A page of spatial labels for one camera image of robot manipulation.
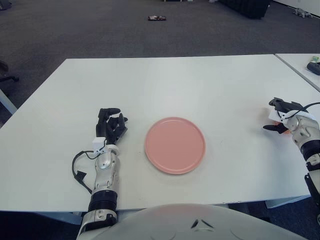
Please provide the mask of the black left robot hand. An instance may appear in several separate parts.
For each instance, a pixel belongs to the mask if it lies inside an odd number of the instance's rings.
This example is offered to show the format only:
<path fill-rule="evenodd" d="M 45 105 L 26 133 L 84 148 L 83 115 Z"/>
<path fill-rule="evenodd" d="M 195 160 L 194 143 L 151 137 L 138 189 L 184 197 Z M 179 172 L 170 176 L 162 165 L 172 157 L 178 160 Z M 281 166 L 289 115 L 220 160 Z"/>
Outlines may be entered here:
<path fill-rule="evenodd" d="M 119 108 L 101 108 L 96 124 L 96 137 L 105 137 L 107 145 L 116 145 L 126 133 L 128 121 Z"/>

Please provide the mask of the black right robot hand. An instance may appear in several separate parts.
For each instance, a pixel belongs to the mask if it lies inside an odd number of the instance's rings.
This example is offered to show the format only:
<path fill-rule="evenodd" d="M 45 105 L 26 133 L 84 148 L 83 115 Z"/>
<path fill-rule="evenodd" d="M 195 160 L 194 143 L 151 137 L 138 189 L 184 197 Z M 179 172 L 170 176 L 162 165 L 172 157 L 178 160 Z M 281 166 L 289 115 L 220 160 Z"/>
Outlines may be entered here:
<path fill-rule="evenodd" d="M 264 125 L 263 128 L 268 131 L 278 132 L 279 134 L 289 130 L 287 123 L 290 118 L 300 112 L 308 113 L 300 103 L 293 101 L 286 102 L 277 97 L 270 100 L 268 105 L 274 107 L 274 111 L 271 112 L 270 119 L 273 120 L 275 124 Z"/>

